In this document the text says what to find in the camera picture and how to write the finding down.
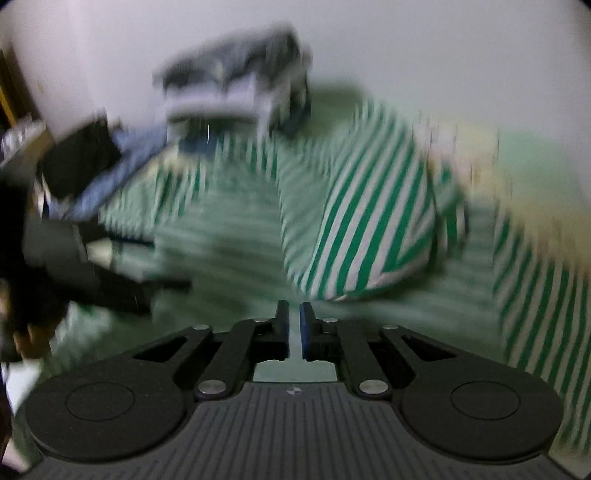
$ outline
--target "green striped pillow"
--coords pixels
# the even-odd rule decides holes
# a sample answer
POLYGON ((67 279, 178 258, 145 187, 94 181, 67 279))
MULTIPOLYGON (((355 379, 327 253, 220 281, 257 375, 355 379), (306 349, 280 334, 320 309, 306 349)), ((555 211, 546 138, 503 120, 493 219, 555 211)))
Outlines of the green striped pillow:
POLYGON ((277 185, 285 268, 314 299, 381 291, 425 267, 438 232, 443 252, 463 237, 450 172, 433 189, 411 128, 389 106, 366 102, 337 137, 229 137, 221 150, 277 185))

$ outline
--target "bed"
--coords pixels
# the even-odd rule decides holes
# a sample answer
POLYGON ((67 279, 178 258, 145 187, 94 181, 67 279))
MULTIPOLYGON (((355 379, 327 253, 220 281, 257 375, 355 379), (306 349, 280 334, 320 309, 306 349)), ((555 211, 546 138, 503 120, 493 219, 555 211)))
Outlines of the bed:
MULTIPOLYGON (((342 100, 335 103, 331 98, 315 98, 313 119, 303 135, 320 138, 346 132, 351 110, 342 100)), ((574 242, 583 251, 580 239, 589 232, 585 230, 589 224, 584 200, 567 174, 560 149, 527 134, 472 129, 433 119, 427 122, 430 140, 426 143, 425 124, 424 117, 416 119, 415 137, 428 154, 431 170, 439 171, 442 160, 448 164, 449 148, 466 153, 451 156, 465 195, 462 208, 469 219, 466 236, 460 235, 461 225, 454 224, 462 248, 447 249, 443 262, 428 272, 414 271, 396 288, 368 298, 314 300, 314 309, 319 316, 398 323, 545 378, 565 399, 560 441, 587 451, 591 440, 591 372, 586 371, 591 309, 585 310, 583 298, 588 276, 576 267, 584 254, 573 257, 576 249, 569 246, 574 242), (441 139, 467 129, 464 136, 451 135, 464 139, 462 148, 444 142, 434 145, 434 127, 441 139), (543 204, 540 192, 544 193, 543 204), (576 208, 578 216, 561 224, 561 236, 555 232, 556 222, 539 215, 540 209, 549 205, 555 211, 552 218, 562 218, 564 209, 576 208), (530 259, 525 265, 520 262, 524 258, 530 259), (567 278, 565 288, 551 288, 560 298, 549 300, 552 307, 544 312, 540 308, 532 314, 524 309, 515 312, 515 298, 521 294, 515 280, 525 278, 527 272, 522 272, 529 272, 530 265, 547 268, 556 258, 567 278), (515 321, 517 314, 523 321, 515 321), (580 375, 569 374, 573 371, 580 375)), ((281 152, 267 151, 265 156, 264 148, 270 147, 254 154, 248 146, 238 148, 225 142, 218 148, 219 155, 208 159, 182 155, 172 145, 101 208, 100 221, 107 227, 126 234, 155 235, 153 252, 133 246, 114 249, 114 269, 137 277, 189 275, 194 289, 189 296, 160 295, 151 320, 72 305, 57 331, 52 356, 40 364, 37 381, 188 325, 205 323, 214 330, 226 330, 237 320, 271 315, 278 299, 288 300, 291 306, 291 358, 281 367, 277 362, 259 365, 255 379, 296 382, 335 378, 331 365, 308 364, 298 358, 297 308, 311 297, 296 288, 289 269, 286 275, 284 206, 289 199, 277 201, 277 187, 269 178, 279 174, 268 161, 281 152), (249 155, 250 163, 241 161, 249 155)), ((452 236, 446 239, 453 243, 452 236)), ((538 272, 538 280, 546 275, 553 287, 558 268, 551 274, 541 267, 532 268, 538 272)), ((528 285, 535 290, 539 282, 532 278, 528 285)), ((24 427, 22 409, 15 418, 14 438, 27 460, 38 460, 39 453, 24 427)))

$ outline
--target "green bedsheet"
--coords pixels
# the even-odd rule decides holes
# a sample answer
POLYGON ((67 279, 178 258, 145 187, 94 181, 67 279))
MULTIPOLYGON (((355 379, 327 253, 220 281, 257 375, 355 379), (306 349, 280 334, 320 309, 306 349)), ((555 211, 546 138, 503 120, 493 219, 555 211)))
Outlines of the green bedsheet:
MULTIPOLYGON (((320 109, 316 121, 323 115, 326 120, 331 114, 320 109)), ((347 127, 339 124, 336 131, 346 132, 347 127)), ((443 221, 433 223, 431 230, 439 235, 437 242, 448 257, 427 271, 423 271, 425 265, 413 269, 413 275, 394 288, 374 292, 369 298, 314 300, 318 292, 311 297, 295 281, 297 275, 286 274, 290 265, 285 253, 285 205, 293 199, 287 201, 281 194, 278 197, 277 182, 270 181, 272 169, 252 168, 251 162, 236 160, 239 152, 248 151, 242 147, 221 147, 213 161, 181 158, 174 150, 169 151, 168 158, 150 175, 138 177, 103 210, 102 220, 111 228, 156 235, 155 251, 126 246, 116 252, 117 270, 139 277, 189 276, 193 291, 189 295, 160 294, 150 320, 72 306, 57 332, 53 355, 43 361, 39 381, 196 323, 226 330, 237 320, 270 316, 279 299, 291 304, 293 358, 281 366, 277 362, 260 365, 255 373, 258 380, 321 381, 335 377, 331 365, 307 364, 297 358, 301 351, 297 307, 309 300, 313 300, 320 317, 397 323, 492 359, 507 357, 501 342, 506 297, 499 299, 497 281, 501 273, 493 267, 495 253, 499 255, 503 248, 512 251, 514 239, 503 243, 500 232, 504 225, 511 226, 504 223, 508 219, 498 217, 493 203, 471 199, 466 204, 469 234, 462 249, 451 248, 462 237, 460 223, 448 221, 456 218, 455 207, 446 212, 439 208, 455 204, 445 201, 434 206, 437 218, 443 221)), ((322 209, 315 215, 321 217, 322 209)), ((309 221, 321 228, 318 218, 309 221)), ((306 248, 312 244, 306 242, 306 248)), ((294 262, 296 266, 305 263, 294 262)), ((38 452, 24 428, 22 409, 15 424, 17 448, 34 462, 38 452)), ((578 423, 574 426, 577 431, 582 427, 578 423)))

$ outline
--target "white wall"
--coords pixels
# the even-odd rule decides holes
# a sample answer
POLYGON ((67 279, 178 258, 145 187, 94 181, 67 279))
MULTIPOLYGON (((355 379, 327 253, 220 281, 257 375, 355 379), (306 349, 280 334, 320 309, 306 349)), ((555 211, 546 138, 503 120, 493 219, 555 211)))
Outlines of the white wall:
POLYGON ((27 87, 54 135, 94 110, 78 61, 64 0, 14 0, 0 14, 1 37, 14 48, 27 87))
POLYGON ((236 29, 289 20, 312 46, 313 79, 561 141, 591 196, 591 12, 579 0, 15 3, 17 55, 29 82, 43 83, 35 100, 56 132, 100 107, 145 124, 152 72, 164 60, 236 29))

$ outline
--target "folded clothes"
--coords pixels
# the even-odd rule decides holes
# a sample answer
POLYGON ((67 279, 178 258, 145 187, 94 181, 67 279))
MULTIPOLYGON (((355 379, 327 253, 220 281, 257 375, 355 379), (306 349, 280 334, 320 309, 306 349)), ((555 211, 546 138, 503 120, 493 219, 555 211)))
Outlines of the folded clothes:
POLYGON ((225 88, 236 78, 256 73, 272 83, 299 58, 296 34, 290 27, 241 34, 220 40, 172 62, 154 76, 164 90, 214 83, 225 88))
POLYGON ((261 82, 256 73, 250 73, 230 81, 223 89, 215 84, 171 88, 164 94, 159 116, 172 125, 187 118, 208 122, 217 119, 254 122, 253 130, 259 140, 293 119, 296 120, 292 122, 294 133, 309 111, 307 72, 310 65, 311 55, 306 53, 287 65, 281 78, 272 86, 261 82))

